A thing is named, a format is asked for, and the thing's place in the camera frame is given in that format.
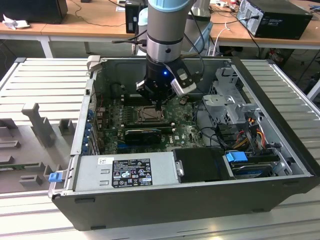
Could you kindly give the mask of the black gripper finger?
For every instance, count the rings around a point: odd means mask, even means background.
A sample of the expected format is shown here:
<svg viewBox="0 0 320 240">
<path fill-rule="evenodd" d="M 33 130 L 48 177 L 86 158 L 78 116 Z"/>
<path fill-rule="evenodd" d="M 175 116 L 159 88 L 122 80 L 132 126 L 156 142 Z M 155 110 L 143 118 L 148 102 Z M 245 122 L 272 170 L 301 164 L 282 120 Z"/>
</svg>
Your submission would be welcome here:
<svg viewBox="0 0 320 240">
<path fill-rule="evenodd" d="M 160 110 L 162 106 L 162 100 L 160 92 L 154 85 L 148 80 L 142 80 L 135 83 L 136 91 L 144 97 L 146 100 L 151 102 L 156 110 Z"/>
<path fill-rule="evenodd" d="M 165 89 L 160 94 L 159 100 L 159 107 L 161 108 L 162 105 L 165 105 L 169 100 L 176 96 L 176 92 L 173 90 L 172 87 Z"/>
</svg>

